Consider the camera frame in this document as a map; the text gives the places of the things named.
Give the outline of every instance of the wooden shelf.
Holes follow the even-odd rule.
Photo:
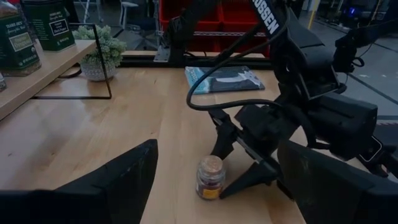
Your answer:
[[[0,93],[0,120],[96,48],[94,40],[76,40],[76,45],[57,53],[43,52],[40,44],[35,46],[42,67],[27,77],[5,78],[7,88]]]

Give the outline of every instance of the red storage bin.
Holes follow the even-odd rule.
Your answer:
[[[239,37],[220,37],[219,42],[220,42],[220,50],[223,51],[224,49],[227,49],[229,46],[231,46]],[[263,44],[264,42],[267,41],[267,38],[265,37],[254,37],[253,39],[247,41],[246,44],[243,44],[240,46],[240,48],[237,49],[236,53],[241,53],[244,52],[245,50],[249,50],[255,46],[258,46],[260,44]],[[263,54],[265,57],[269,57],[269,48],[265,47],[262,50],[258,50],[253,53],[259,53]]]
[[[187,45],[189,52],[220,52],[218,37],[195,36]]]
[[[247,32],[259,21],[250,0],[224,0],[221,3],[223,32]]]
[[[160,0],[159,21],[163,30],[169,25],[169,20],[181,15],[182,11],[191,4],[192,0]],[[220,6],[198,22],[196,31],[215,32],[221,24]]]

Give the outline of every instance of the black wire frame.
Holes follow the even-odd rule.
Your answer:
[[[89,26],[89,27],[93,28],[95,43],[96,43],[96,46],[98,49],[98,57],[99,57],[99,60],[101,61],[102,70],[103,70],[104,76],[105,76],[106,87],[108,89],[108,96],[33,96],[31,98],[31,100],[110,100],[112,98],[111,85],[109,84],[108,74],[106,73],[105,61],[104,61],[104,57],[102,54],[100,39],[98,38],[98,32],[96,29],[96,25],[95,24],[87,24],[87,23],[69,23],[69,25],[76,26],[76,27]]]

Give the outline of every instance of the glass jar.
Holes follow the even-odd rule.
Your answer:
[[[197,194],[205,200],[218,199],[225,181],[223,161],[217,156],[204,157],[198,166]]]

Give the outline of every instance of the cork lid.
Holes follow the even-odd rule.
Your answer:
[[[200,167],[207,175],[218,175],[223,171],[223,161],[217,156],[205,156]]]

